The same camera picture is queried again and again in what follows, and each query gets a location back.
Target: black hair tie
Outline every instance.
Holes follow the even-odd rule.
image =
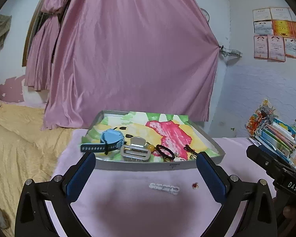
[[[166,155],[164,152],[162,152],[162,151],[160,150],[160,148],[165,149],[166,151],[168,151],[168,152],[172,155],[172,157]],[[167,148],[167,147],[165,147],[165,146],[163,146],[163,145],[159,145],[159,144],[158,144],[158,145],[155,147],[155,149],[160,153],[161,156],[163,156],[164,159],[169,159],[169,160],[174,160],[174,159],[175,159],[174,153],[173,153],[169,148]]]

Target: metal buckle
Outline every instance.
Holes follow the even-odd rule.
[[[146,162],[149,160],[151,152],[144,148],[146,140],[141,137],[132,137],[131,145],[123,145],[121,147],[121,156],[126,161]]]

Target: bed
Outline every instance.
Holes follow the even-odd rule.
[[[51,178],[72,129],[41,131],[44,109],[0,104],[0,208],[9,218],[10,228],[3,232],[10,237],[24,182]]]

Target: pink tablecloth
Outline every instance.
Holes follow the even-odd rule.
[[[75,130],[67,149],[58,160],[54,175],[63,175],[82,156],[79,142],[86,130]],[[246,138],[216,138],[226,155],[220,164],[227,174],[242,181],[267,180],[272,196],[273,180],[246,157],[251,145]],[[199,188],[193,190],[192,184]],[[180,187],[177,196],[152,190],[149,183]],[[64,233],[53,209],[48,209],[58,234]],[[162,172],[124,172],[95,169],[72,208],[93,237],[195,237],[200,236],[220,208],[197,169]],[[241,218],[245,202],[226,236],[232,236]]]

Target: towel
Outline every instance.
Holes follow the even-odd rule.
[[[0,47],[3,47],[4,40],[10,30],[12,16],[0,14]]]

